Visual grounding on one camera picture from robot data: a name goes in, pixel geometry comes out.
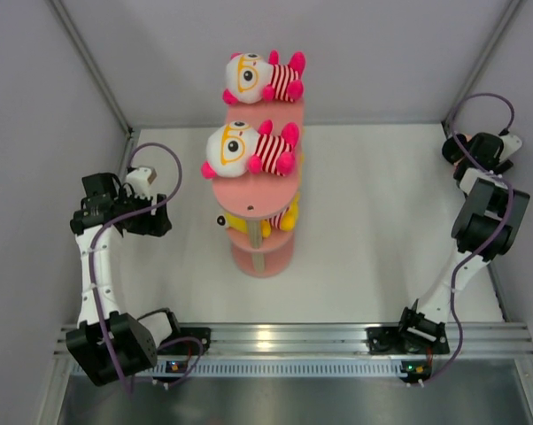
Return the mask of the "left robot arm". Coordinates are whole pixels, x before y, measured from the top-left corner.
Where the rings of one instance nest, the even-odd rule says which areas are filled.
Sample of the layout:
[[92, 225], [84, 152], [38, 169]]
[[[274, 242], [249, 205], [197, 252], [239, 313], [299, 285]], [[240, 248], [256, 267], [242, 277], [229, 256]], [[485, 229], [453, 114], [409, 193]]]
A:
[[125, 234], [164, 236], [172, 228], [166, 195], [153, 194], [157, 172], [131, 167], [125, 180], [98, 173], [82, 178], [85, 196], [70, 220], [81, 257], [81, 310], [66, 348], [96, 386], [123, 381], [157, 363], [158, 349], [177, 352], [183, 333], [160, 308], [135, 318], [124, 308], [121, 248]]

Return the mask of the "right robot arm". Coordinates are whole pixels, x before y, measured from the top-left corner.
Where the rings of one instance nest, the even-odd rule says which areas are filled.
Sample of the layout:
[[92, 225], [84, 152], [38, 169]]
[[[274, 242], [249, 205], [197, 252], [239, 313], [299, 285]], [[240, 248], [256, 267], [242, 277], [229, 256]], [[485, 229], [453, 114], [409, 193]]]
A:
[[440, 275], [401, 315], [396, 338], [404, 352], [448, 353], [445, 323], [455, 317], [459, 294], [513, 245], [529, 194], [510, 190], [502, 173], [513, 166], [510, 156], [521, 147], [522, 140], [507, 130], [457, 134], [444, 142], [442, 155], [454, 166], [453, 179], [465, 202], [452, 227], [453, 251]]

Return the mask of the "white pink plush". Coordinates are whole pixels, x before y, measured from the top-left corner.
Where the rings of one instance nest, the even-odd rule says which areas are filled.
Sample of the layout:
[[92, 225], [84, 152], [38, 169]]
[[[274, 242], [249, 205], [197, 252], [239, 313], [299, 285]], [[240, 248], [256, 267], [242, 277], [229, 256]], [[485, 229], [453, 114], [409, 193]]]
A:
[[231, 55], [225, 72], [222, 100], [225, 104], [256, 104], [281, 101], [294, 103], [305, 91], [302, 76], [305, 54], [295, 52], [288, 64], [279, 62], [277, 50], [268, 58], [257, 53], [236, 52]]
[[235, 120], [215, 130], [207, 139], [201, 173], [206, 180], [238, 178], [244, 174], [291, 174], [297, 163], [295, 149], [300, 139], [297, 123], [286, 124], [279, 135], [271, 120], [259, 127]]

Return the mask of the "black-haired doll blue pants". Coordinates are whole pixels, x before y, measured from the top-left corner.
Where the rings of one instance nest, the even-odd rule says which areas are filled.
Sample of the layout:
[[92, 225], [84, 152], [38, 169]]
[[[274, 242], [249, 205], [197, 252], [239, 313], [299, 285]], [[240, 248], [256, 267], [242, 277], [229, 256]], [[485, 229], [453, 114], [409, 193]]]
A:
[[459, 170], [461, 173], [464, 173], [465, 170], [468, 168], [468, 162], [466, 160], [465, 154], [463, 153], [463, 150], [458, 145], [457, 141], [459, 141], [463, 147], [466, 147], [471, 141], [471, 136], [465, 134], [456, 134], [446, 139], [442, 145], [441, 153], [443, 158], [448, 163], [453, 165], [456, 170]]

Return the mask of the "yellow plush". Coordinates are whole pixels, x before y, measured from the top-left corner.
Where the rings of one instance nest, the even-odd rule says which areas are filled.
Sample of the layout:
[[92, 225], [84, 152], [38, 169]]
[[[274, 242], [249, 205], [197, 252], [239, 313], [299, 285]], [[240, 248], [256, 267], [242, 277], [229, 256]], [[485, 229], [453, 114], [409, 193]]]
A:
[[[282, 212], [264, 219], [260, 222], [261, 235], [263, 237], [269, 237], [273, 229], [281, 230], [284, 232], [290, 232], [294, 229], [299, 218], [299, 199], [300, 192], [298, 192], [290, 205], [286, 207]], [[232, 228], [240, 233], [248, 234], [248, 227], [246, 221], [241, 218], [237, 218], [228, 212], [220, 214], [216, 218], [217, 224], [222, 228]]]

